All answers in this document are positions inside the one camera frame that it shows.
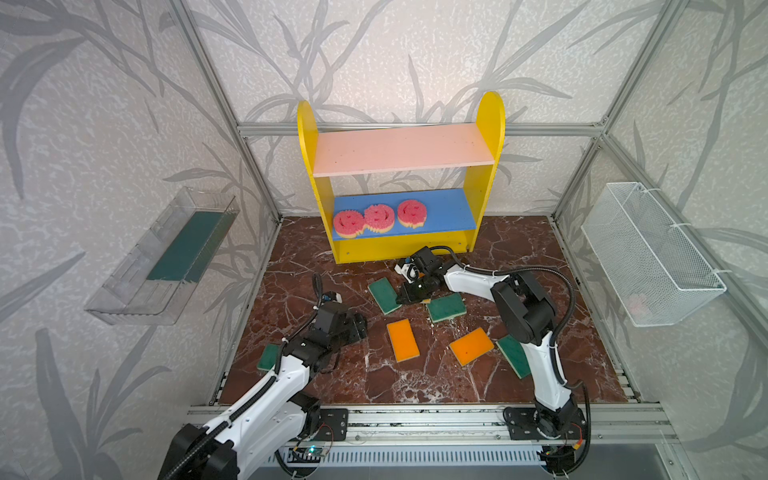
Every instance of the blue shelf board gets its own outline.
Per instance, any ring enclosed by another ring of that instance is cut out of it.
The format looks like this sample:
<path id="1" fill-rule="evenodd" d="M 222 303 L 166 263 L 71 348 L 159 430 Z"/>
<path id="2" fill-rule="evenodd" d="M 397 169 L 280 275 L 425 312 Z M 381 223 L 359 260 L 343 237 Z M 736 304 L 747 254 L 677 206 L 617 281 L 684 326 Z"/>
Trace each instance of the blue shelf board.
<path id="1" fill-rule="evenodd" d="M 375 233 L 366 229 L 358 238 L 397 237 L 399 235 L 419 235 L 421 233 L 455 232 L 474 230 L 475 218 L 469 209 L 467 197 L 461 188 L 451 190 L 424 190 L 418 192 L 398 192 L 396 194 L 352 195 L 336 197 L 333 203 L 333 215 L 343 210 L 357 210 L 361 214 L 371 205 L 389 205 L 397 215 L 397 207 L 405 200 L 418 200 L 427 207 L 427 220 L 424 227 L 408 228 L 395 219 L 395 226 L 387 233 Z M 333 230 L 333 239 L 347 240 Z"/>

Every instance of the toy shelf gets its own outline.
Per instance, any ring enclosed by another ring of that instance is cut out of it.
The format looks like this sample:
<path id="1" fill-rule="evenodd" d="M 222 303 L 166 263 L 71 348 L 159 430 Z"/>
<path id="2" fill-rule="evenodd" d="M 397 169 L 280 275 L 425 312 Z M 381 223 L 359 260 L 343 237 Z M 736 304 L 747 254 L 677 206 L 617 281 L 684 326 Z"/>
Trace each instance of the toy shelf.
<path id="1" fill-rule="evenodd" d="M 407 257 L 423 246 L 447 245 L 456 253 L 472 251 L 502 154 L 505 112 L 495 92 L 483 95 L 474 124 L 401 127 L 367 131 L 318 133 L 309 102 L 299 103 L 297 124 L 306 171 L 337 263 Z M 396 194 L 334 197 L 330 177 L 467 167 L 464 187 Z M 366 230 L 347 240 L 333 229 L 342 210 L 362 213 L 373 204 L 397 209 L 404 200 L 427 207 L 423 227 L 399 222 L 387 233 Z"/>
<path id="2" fill-rule="evenodd" d="M 315 177 L 493 165 L 475 124 L 337 131 L 317 139 Z"/>

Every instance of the robotic arm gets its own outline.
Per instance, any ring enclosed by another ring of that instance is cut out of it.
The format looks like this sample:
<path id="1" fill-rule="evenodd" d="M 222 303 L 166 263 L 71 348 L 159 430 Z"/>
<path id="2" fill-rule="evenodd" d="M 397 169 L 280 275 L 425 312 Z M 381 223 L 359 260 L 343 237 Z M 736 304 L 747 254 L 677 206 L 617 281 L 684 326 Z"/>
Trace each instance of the robotic arm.
<path id="1" fill-rule="evenodd" d="M 395 271 L 406 281 L 400 288 L 397 302 L 410 304 L 426 300 L 443 283 L 453 292 L 469 293 L 495 302 L 507 331 L 522 344 L 531 367 L 535 386 L 535 428 L 545 438 L 559 437 L 577 414 L 578 407 L 564 380 L 557 345 L 552 339 L 559 332 L 554 325 L 557 310 L 552 299 L 531 271 L 480 273 L 480 269 L 458 264 L 458 259 L 444 262 L 433 250 L 447 248 L 423 247 L 398 262 Z M 543 267 L 534 269 L 548 270 Z"/>
<path id="2" fill-rule="evenodd" d="M 319 277 L 315 284 L 322 291 Z M 158 480 L 246 480 L 279 447 L 316 433 L 319 400 L 301 390 L 343 346 L 367 337 L 367 320 L 340 301 L 335 293 L 319 295 L 317 311 L 284 340 L 273 370 L 202 428 L 184 426 L 171 442 Z"/>

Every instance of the pink smiley face sponge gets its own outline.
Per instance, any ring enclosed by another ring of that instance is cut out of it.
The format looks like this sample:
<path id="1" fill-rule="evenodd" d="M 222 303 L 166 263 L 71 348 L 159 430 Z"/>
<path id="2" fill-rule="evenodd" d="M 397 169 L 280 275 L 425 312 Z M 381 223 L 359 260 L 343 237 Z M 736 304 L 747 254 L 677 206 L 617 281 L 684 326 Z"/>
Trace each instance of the pink smiley face sponge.
<path id="1" fill-rule="evenodd" d="M 333 217 L 333 228 L 339 237 L 352 239 L 366 231 L 366 219 L 357 210 L 344 210 Z"/>
<path id="2" fill-rule="evenodd" d="M 404 227 L 424 227 L 427 220 L 427 207 L 418 200 L 406 200 L 397 207 L 397 220 Z"/>
<path id="3" fill-rule="evenodd" d="M 395 226 L 395 211 L 389 205 L 366 208 L 366 227 L 376 233 L 387 233 Z"/>

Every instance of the brown marble surface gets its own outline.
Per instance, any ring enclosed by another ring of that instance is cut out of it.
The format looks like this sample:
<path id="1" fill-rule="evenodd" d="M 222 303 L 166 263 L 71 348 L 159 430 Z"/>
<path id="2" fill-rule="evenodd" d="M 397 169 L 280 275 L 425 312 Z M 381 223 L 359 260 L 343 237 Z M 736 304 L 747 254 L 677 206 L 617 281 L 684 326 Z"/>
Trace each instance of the brown marble surface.
<path id="1" fill-rule="evenodd" d="M 546 217 L 486 217 L 475 251 L 460 257 L 483 268 L 550 265 L 571 275 Z M 313 272 L 323 273 L 325 291 L 341 293 L 343 302 L 369 322 L 368 339 L 345 347 L 338 369 L 318 375 L 307 387 L 306 391 L 323 403 L 533 401 L 531 377 L 519 379 L 497 349 L 461 367 L 448 347 L 478 327 L 494 341 L 506 335 L 493 302 L 462 295 L 467 314 L 436 324 L 429 321 L 421 304 L 384 316 L 367 286 L 386 276 L 397 288 L 400 281 L 392 270 L 394 264 L 388 260 L 336 265 L 318 217 L 286 218 L 220 402 L 230 404 L 253 386 L 262 376 L 257 363 L 265 345 L 280 343 L 310 314 Z M 561 315 L 568 301 L 565 287 L 552 276 L 537 277 Z M 397 363 L 386 324 L 406 318 L 411 320 L 421 355 Z M 593 402 L 626 402 L 581 295 L 559 345 L 567 378 L 571 382 L 583 379 Z"/>

